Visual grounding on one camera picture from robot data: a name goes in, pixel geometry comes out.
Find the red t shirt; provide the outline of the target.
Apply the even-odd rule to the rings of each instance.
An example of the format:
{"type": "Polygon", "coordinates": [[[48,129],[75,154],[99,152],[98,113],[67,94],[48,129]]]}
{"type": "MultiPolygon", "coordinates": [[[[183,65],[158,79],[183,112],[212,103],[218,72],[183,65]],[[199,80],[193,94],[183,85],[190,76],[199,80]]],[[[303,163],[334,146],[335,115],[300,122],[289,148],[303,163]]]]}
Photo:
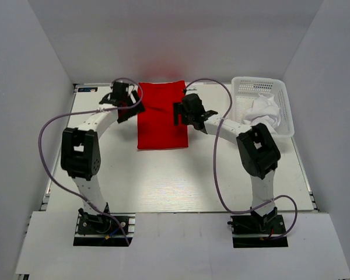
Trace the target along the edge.
{"type": "Polygon", "coordinates": [[[137,116],[139,150],[178,149],[188,147],[187,126],[174,125],[173,104],[184,97],[185,81],[170,83],[141,82],[143,113],[137,116]]]}

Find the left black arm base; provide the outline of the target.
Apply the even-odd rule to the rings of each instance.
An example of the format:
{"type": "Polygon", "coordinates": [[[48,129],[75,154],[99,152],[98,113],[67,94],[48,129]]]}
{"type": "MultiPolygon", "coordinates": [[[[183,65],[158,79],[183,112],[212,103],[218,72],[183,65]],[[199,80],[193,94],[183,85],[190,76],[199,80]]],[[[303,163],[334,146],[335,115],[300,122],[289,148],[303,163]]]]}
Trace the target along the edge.
{"type": "Polygon", "coordinates": [[[78,210],[74,247],[128,247],[134,236],[135,215],[118,215],[116,220],[78,210]]]}

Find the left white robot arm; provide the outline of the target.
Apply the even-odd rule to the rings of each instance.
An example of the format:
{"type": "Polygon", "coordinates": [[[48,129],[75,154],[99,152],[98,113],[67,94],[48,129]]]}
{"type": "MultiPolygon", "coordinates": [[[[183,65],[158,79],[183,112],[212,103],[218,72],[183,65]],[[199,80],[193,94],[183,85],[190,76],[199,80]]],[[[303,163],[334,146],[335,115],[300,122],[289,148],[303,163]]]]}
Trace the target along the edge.
{"type": "Polygon", "coordinates": [[[110,212],[109,204],[103,198],[97,178],[102,163],[99,138],[112,124],[145,111],[133,84],[113,82],[110,89],[87,120],[64,129],[61,143],[61,168],[76,184],[83,197],[83,211],[94,215],[91,224],[100,233],[111,228],[112,220],[106,215],[110,212]]]}

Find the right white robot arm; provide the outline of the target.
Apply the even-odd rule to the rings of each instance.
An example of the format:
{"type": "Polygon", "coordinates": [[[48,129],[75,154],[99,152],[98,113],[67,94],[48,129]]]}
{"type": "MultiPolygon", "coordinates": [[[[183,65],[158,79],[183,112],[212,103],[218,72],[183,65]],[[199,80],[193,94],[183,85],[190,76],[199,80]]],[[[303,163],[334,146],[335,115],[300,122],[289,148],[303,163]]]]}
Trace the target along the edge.
{"type": "Polygon", "coordinates": [[[250,127],[227,119],[216,111],[206,111],[202,100],[195,93],[184,96],[179,103],[174,103],[173,111],[174,125],[191,125],[197,131],[215,136],[213,177],[222,206],[234,215],[250,213],[253,216],[252,227],[260,233],[271,228],[272,219],[277,215],[273,185],[281,154],[266,125],[259,123],[250,127]],[[250,175],[252,202],[249,210],[232,211],[222,198],[216,172],[216,152],[220,138],[237,146],[242,166],[250,175]]]}

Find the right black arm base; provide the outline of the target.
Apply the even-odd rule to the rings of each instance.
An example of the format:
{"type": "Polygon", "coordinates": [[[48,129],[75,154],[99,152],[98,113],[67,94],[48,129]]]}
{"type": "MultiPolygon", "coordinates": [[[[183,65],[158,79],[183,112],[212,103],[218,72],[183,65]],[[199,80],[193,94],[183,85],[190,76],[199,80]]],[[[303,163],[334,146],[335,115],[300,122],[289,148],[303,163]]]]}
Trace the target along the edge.
{"type": "Polygon", "coordinates": [[[252,216],[231,216],[227,222],[232,230],[232,241],[235,249],[263,249],[288,247],[287,237],[278,236],[286,232],[282,215],[278,215],[272,221],[260,229],[252,216]]]}

